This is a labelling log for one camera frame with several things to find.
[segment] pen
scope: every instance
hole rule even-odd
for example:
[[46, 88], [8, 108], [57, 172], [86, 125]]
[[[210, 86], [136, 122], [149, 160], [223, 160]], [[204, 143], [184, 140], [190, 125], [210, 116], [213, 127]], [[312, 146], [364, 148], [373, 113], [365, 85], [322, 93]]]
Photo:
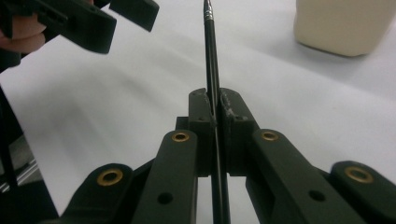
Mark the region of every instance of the pen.
[[213, 223], [230, 223], [230, 205], [227, 189], [227, 173], [225, 169], [224, 147], [221, 137], [220, 111], [220, 87], [219, 68], [216, 51], [215, 22], [210, 0], [204, 0], [204, 24], [205, 24], [205, 58], [206, 58], [206, 82], [207, 95], [209, 97], [212, 116], [215, 120], [215, 141], [213, 143], [213, 166], [211, 172], [212, 181], [212, 207]]

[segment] thin metal rod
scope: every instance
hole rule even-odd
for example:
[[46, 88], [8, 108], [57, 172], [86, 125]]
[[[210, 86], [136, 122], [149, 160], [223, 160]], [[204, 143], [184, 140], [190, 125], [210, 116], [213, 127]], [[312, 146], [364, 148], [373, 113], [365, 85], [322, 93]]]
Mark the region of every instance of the thin metal rod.
[[214, 158], [212, 166], [212, 207], [215, 224], [230, 224], [230, 205], [227, 189], [224, 147], [222, 145], [220, 117], [219, 68], [216, 51], [215, 23], [210, 0], [204, 1], [206, 82], [213, 118], [216, 122]]
[[[29, 178], [31, 175], [33, 175], [36, 171], [38, 171], [38, 166], [37, 162], [35, 160], [32, 160], [29, 162], [28, 167], [24, 169], [18, 176], [17, 176], [17, 181], [18, 181], [18, 186], [23, 184], [27, 178]], [[0, 192], [6, 192], [9, 190], [9, 184], [4, 183], [0, 185]]]

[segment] screw hole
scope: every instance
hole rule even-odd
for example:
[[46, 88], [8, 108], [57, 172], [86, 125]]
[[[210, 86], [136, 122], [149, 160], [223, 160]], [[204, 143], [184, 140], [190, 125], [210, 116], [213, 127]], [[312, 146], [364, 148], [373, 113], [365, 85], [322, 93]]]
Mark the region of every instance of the screw hole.
[[173, 195], [171, 193], [164, 192], [158, 196], [157, 200], [158, 200], [158, 203], [169, 204], [170, 202], [173, 201]]
[[172, 139], [175, 142], [185, 142], [187, 140], [189, 140], [189, 135], [186, 133], [175, 133], [174, 135], [172, 135]]
[[107, 187], [117, 184], [122, 180], [122, 177], [123, 177], [122, 170], [111, 168], [99, 174], [98, 178], [96, 179], [96, 182], [100, 186]]
[[349, 178], [363, 184], [370, 184], [374, 181], [373, 176], [367, 171], [361, 169], [360, 167], [349, 166], [345, 169], [345, 173]]
[[324, 196], [324, 194], [323, 194], [322, 192], [320, 192], [320, 191], [317, 191], [317, 190], [310, 190], [310, 191], [309, 191], [309, 196], [310, 196], [313, 200], [315, 200], [315, 201], [317, 201], [317, 202], [324, 202], [324, 201], [326, 201], [326, 197]]
[[275, 140], [277, 140], [279, 137], [277, 136], [276, 133], [264, 132], [264, 133], [262, 134], [262, 138], [263, 138], [264, 140], [267, 140], [267, 141], [275, 141]]

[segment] black pen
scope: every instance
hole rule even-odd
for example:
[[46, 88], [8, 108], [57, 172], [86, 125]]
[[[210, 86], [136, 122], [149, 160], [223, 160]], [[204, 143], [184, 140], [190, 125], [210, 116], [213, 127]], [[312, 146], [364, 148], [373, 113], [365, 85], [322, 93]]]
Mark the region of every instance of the black pen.
[[204, 0], [206, 82], [212, 115], [216, 123], [213, 143], [212, 207], [213, 223], [230, 224], [230, 205], [227, 189], [227, 173], [221, 133], [220, 87], [218, 56], [216, 51], [215, 22], [210, 0]]

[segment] black plastic part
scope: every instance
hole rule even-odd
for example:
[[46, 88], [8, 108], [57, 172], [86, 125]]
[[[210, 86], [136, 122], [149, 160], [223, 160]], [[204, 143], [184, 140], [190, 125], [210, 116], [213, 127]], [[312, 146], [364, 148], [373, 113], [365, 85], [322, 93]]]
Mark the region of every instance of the black plastic part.
[[396, 223], [396, 186], [371, 167], [337, 162], [329, 180], [368, 223]]
[[198, 176], [209, 176], [213, 159], [215, 123], [205, 89], [189, 94], [189, 130], [198, 135]]
[[18, 181], [8, 146], [21, 135], [21, 126], [12, 112], [3, 89], [0, 87], [0, 159], [3, 163], [5, 177], [11, 190], [18, 187]]
[[59, 219], [40, 223], [129, 223], [132, 218], [132, 180], [132, 169], [126, 165], [108, 164], [99, 167], [88, 175]]
[[0, 223], [31, 224], [58, 217], [44, 181], [0, 193]]
[[247, 192], [260, 223], [271, 223], [275, 196], [259, 172], [251, 172], [246, 181]]
[[84, 49], [108, 53], [117, 21], [84, 0], [36, 0], [38, 21]]
[[132, 186], [128, 190], [128, 196], [124, 199], [124, 206], [121, 207], [121, 209], [124, 209], [124, 211], [129, 214], [128, 218], [125, 218], [128, 220], [128, 224], [134, 216], [134, 212], [136, 211], [136, 207], [140, 201], [140, 197], [146, 185], [146, 181], [153, 163], [154, 160], [148, 161], [144, 165], [134, 170]]
[[195, 223], [197, 136], [168, 133], [152, 164], [133, 224]]
[[275, 196], [271, 223], [365, 223], [282, 133], [258, 130], [253, 141], [255, 170]]
[[110, 9], [150, 32], [160, 6], [152, 0], [112, 0]]
[[220, 99], [227, 172], [231, 176], [245, 176], [247, 141], [251, 141], [259, 125], [238, 92], [221, 89]]
[[189, 118], [177, 117], [175, 130], [177, 129], [189, 129]]
[[0, 73], [21, 63], [21, 54], [0, 49]]
[[12, 38], [12, 11], [8, 1], [0, 1], [0, 29], [4, 36]]

